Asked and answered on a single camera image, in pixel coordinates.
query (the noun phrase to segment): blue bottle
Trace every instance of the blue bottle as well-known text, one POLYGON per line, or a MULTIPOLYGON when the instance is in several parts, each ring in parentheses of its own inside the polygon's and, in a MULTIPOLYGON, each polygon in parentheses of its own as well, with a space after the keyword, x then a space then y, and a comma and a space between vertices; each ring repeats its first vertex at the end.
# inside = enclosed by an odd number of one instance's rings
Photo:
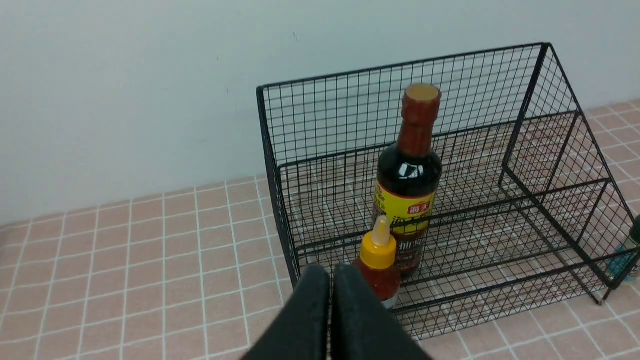
MULTIPOLYGON (((640 246, 640 215, 634 220, 634 225, 631 227, 627 239, 616 249, 616 252, 624 252, 638 246, 640 246)), ((625 270, 625 267, 627 267, 629 262, 631 262, 635 256, 636 253, 632 252, 609 260, 609 264, 607 265, 609 275, 612 278, 616 278, 625 270)), ((634 267, 631 269, 625 280, 633 281, 636 277, 636 273, 638 272, 638 268, 640 268, 638 263, 634 264, 634 267)))

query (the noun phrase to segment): yellow nozzle cap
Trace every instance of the yellow nozzle cap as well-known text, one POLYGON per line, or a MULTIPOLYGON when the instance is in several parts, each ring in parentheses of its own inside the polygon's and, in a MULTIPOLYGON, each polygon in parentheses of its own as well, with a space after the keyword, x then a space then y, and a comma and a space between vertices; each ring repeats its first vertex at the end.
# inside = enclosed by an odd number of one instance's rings
POLYGON ((382 215, 376 219, 373 231, 362 238, 360 260, 365 266, 384 270, 391 267, 396 260, 396 239, 390 232, 391 223, 382 215))

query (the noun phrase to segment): black wire basket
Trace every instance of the black wire basket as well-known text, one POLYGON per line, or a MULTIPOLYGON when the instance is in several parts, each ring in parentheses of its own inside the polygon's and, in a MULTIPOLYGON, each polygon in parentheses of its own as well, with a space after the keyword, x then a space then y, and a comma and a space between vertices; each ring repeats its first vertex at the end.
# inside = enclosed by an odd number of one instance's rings
POLYGON ((396 141, 412 83, 442 91, 432 148, 443 173, 421 267, 392 310, 407 332, 427 338, 582 294, 604 301, 640 258, 616 252, 633 219, 547 43, 258 87, 293 285, 307 264, 333 272, 358 257, 378 155, 396 141), (633 261, 610 273, 621 257, 633 261))

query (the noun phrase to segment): yellow label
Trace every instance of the yellow label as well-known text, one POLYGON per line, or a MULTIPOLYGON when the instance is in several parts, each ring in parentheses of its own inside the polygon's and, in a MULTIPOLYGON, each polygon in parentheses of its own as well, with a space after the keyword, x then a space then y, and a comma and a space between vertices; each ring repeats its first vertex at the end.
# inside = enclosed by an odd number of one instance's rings
POLYGON ((433 209, 435 192, 423 197, 401 197, 390 193, 376 183, 374 218, 386 215, 391 219, 391 230, 400 235, 410 235, 420 232, 429 226, 428 221, 405 223, 428 217, 433 209))

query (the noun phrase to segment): red logo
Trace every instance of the red logo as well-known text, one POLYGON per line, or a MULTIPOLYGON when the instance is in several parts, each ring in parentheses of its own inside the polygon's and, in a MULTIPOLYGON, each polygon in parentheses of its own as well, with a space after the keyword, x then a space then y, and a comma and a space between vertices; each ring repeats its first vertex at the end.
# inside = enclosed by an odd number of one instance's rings
POLYGON ((419 214, 427 211, 431 205, 431 201, 419 202, 416 205, 410 206, 406 213, 409 215, 419 214))

